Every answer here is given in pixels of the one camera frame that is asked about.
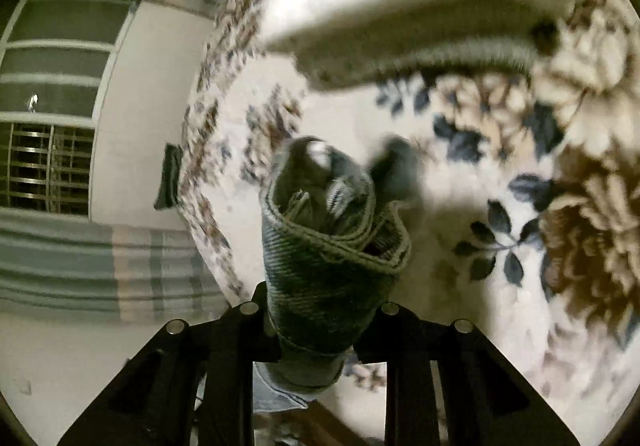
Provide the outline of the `blue denim ripped shorts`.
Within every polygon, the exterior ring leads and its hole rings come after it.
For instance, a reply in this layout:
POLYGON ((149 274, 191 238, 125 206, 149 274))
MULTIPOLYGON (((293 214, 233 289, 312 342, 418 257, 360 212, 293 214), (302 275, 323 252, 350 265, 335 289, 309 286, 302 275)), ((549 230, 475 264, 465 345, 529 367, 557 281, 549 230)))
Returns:
POLYGON ((254 366, 254 407, 305 409, 406 268, 418 154, 387 139, 366 165, 314 137, 288 141, 260 194, 267 314, 282 350, 254 366))

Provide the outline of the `green striped curtain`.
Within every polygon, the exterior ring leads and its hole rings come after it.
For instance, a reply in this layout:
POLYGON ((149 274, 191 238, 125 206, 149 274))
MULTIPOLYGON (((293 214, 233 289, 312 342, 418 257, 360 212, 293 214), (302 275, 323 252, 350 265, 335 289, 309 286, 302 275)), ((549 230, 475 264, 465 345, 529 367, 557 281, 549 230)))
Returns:
POLYGON ((177 208, 153 207, 221 0, 137 1, 98 120, 89 216, 1 206, 5 310, 142 321, 226 305, 177 208))

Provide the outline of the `floral bed quilt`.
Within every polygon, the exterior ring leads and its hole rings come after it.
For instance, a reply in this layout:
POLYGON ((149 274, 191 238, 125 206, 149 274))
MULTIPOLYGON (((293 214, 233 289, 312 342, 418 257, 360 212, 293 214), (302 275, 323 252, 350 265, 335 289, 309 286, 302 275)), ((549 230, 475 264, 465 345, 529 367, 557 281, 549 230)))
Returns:
MULTIPOLYGON (((266 283, 260 194, 288 141, 361 165, 398 137, 416 150, 409 262, 386 302, 487 336, 583 445, 624 424, 639 388, 639 13, 572 0, 556 18, 508 0, 453 0, 367 20, 300 54, 260 39, 266 0, 224 0, 191 91, 179 207, 226 298, 266 283), (528 73, 422 70, 318 90, 301 54, 401 54, 488 36, 555 35, 528 73)), ((351 347, 313 403, 371 443, 387 367, 351 347)))

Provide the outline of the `dark cloth at bedside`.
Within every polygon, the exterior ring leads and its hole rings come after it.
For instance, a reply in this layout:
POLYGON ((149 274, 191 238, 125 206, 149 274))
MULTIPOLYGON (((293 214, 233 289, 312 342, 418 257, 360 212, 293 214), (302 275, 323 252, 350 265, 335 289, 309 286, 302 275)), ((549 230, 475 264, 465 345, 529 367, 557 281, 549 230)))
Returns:
POLYGON ((154 202, 154 210, 169 210, 178 205, 178 186, 183 151, 180 146, 166 143, 160 187, 154 202))

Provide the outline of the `folded grey knit garment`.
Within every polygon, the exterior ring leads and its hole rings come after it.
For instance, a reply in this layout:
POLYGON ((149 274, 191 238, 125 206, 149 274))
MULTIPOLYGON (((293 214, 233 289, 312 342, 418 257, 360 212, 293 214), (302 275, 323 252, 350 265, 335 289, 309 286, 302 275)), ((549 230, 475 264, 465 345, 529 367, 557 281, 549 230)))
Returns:
POLYGON ((528 73, 558 46, 556 36, 523 35, 464 38, 401 54, 383 50, 339 49, 326 54, 301 54, 296 70, 318 90, 342 89, 385 82, 416 71, 511 70, 528 73))

